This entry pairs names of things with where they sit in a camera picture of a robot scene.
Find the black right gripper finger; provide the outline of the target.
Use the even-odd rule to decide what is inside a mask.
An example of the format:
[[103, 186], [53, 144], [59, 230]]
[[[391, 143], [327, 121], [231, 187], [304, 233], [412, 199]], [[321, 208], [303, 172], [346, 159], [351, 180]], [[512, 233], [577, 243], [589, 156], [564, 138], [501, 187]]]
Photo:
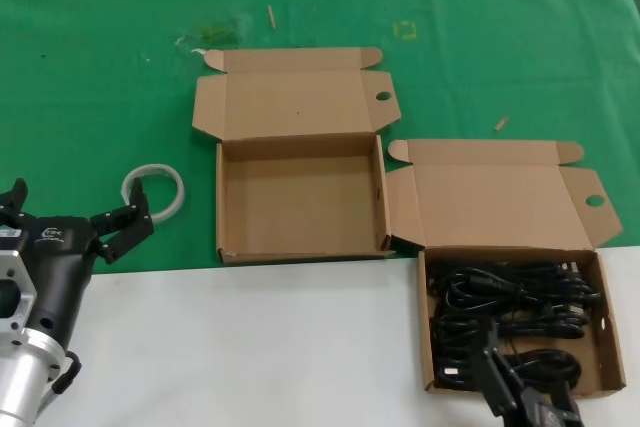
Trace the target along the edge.
[[498, 349], [494, 320], [484, 319], [473, 343], [473, 379], [495, 417], [522, 418], [523, 382]]
[[551, 402], [563, 415], [579, 415], [579, 408], [574, 401], [569, 385], [553, 385], [551, 387]]

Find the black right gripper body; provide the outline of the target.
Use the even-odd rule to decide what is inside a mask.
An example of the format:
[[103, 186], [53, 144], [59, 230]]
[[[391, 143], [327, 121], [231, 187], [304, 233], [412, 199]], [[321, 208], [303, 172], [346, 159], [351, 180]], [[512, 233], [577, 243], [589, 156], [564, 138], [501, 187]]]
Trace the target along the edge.
[[535, 389], [524, 389], [515, 395], [515, 401], [500, 414], [504, 426], [583, 426], [581, 414], [563, 415], [551, 402]]

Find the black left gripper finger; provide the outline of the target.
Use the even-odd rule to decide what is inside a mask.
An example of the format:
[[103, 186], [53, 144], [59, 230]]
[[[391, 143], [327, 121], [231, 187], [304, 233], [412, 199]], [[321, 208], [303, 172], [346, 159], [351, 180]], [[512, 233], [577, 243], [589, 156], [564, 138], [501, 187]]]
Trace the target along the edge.
[[1, 194], [1, 226], [19, 227], [24, 218], [22, 207], [28, 196], [28, 187], [23, 178], [17, 178], [13, 187]]
[[130, 201], [124, 207], [90, 218], [97, 236], [96, 252], [107, 264], [113, 264], [154, 233], [140, 179], [132, 183]]

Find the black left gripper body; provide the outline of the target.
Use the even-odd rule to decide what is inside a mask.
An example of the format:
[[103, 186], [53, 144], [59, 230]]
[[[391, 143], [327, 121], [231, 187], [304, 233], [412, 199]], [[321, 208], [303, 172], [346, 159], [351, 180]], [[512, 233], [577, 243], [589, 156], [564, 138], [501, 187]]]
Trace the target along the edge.
[[21, 256], [36, 289], [26, 326], [69, 346], [97, 258], [96, 230], [87, 218], [20, 215]]

